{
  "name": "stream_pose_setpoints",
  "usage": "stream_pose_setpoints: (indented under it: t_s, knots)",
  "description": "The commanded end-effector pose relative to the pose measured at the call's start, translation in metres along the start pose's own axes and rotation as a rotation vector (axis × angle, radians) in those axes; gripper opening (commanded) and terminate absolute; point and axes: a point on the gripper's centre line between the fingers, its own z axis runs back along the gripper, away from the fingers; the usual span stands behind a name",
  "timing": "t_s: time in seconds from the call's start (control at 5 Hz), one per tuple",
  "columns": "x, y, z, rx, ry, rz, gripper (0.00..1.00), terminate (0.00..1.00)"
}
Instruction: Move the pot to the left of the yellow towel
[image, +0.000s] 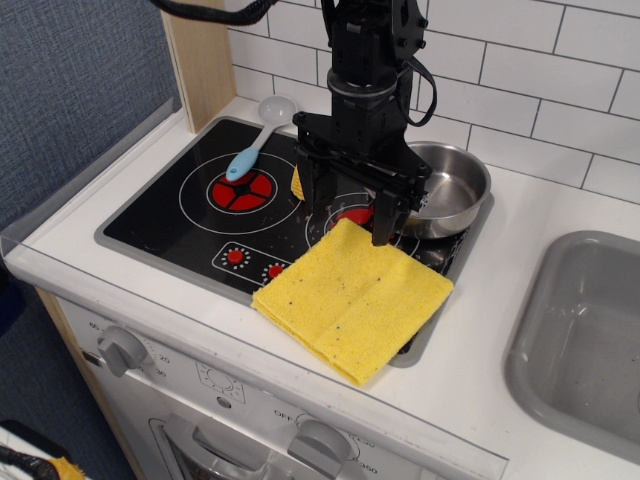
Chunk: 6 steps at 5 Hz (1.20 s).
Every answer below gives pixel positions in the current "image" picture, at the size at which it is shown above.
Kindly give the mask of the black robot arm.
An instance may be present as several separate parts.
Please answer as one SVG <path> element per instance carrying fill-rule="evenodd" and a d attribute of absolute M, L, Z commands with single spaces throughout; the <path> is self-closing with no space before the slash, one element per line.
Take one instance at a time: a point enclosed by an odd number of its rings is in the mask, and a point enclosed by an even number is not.
<path fill-rule="evenodd" d="M 299 112 L 297 169 L 304 200 L 318 212 L 334 199 L 339 177 L 375 194 L 372 242 L 386 244 L 421 208 L 431 174 L 405 140 L 413 76 L 434 78 L 416 54 L 426 45 L 427 19 L 414 1 L 325 1 L 332 53 L 327 74 L 330 115 Z"/>

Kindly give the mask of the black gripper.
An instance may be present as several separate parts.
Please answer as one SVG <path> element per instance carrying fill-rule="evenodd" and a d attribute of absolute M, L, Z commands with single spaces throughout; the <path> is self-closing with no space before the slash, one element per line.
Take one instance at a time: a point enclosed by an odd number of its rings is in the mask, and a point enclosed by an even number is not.
<path fill-rule="evenodd" d="M 307 209 L 328 207 L 345 177 L 376 195 L 372 244 L 386 245 L 409 212 L 421 206 L 431 173 L 405 140 L 413 93 L 411 79 L 389 79 L 360 87 L 338 79 L 328 82 L 329 115 L 299 112 L 297 168 Z"/>

